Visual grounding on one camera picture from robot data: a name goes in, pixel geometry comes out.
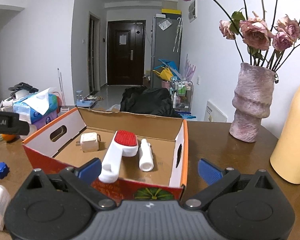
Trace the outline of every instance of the metal rack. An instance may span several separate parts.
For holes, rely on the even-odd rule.
[[[179,112],[191,112],[193,83],[191,81],[175,80],[171,78],[170,93],[173,108]]]

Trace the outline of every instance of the doorway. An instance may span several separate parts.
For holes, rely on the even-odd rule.
[[[142,85],[146,21],[108,22],[108,85]]]
[[[89,94],[95,95],[100,91],[100,19],[90,14],[88,36],[88,81]]]

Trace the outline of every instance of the white wall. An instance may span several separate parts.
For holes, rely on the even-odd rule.
[[[242,0],[218,0],[231,15],[243,5]],[[262,16],[261,0],[246,0],[248,15],[252,11]],[[189,23],[187,19],[190,2],[179,1],[182,10],[183,35],[181,43],[180,66],[184,68],[186,55],[191,64],[197,66],[193,77],[195,83],[192,112],[203,121],[207,100],[211,100],[233,121],[232,98],[238,81],[240,56],[234,41],[226,40],[219,31],[219,21],[227,16],[212,0],[198,0],[198,18]],[[275,0],[265,0],[266,21],[271,26]],[[291,19],[300,19],[300,0],[279,0],[277,19],[288,14]],[[249,62],[246,45],[238,39],[245,62]],[[292,97],[300,85],[300,47],[297,48],[283,67],[278,71],[279,83],[275,85],[270,117],[263,119],[262,125],[279,137],[285,123]],[[201,84],[196,84],[197,76]]]
[[[124,20],[146,20],[145,71],[151,69],[151,31],[153,17],[161,9],[117,9],[107,11],[107,22]]]
[[[74,0],[71,62],[74,96],[77,90],[83,90],[83,95],[89,94],[88,81],[88,33],[90,12],[101,21],[100,25],[100,85],[106,83],[106,11],[101,0]]]
[[[71,28],[74,0],[27,0],[27,7],[0,31],[0,100],[8,87],[26,82],[39,90],[59,88],[73,105]]]

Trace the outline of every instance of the blue bottle cap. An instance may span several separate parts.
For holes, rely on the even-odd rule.
[[[6,163],[1,162],[0,163],[0,179],[5,178],[9,173],[9,167]]]

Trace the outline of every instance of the ceramic vase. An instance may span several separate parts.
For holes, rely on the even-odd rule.
[[[274,90],[274,72],[241,63],[232,105],[236,108],[230,134],[244,142],[256,141],[262,118],[270,115]]]

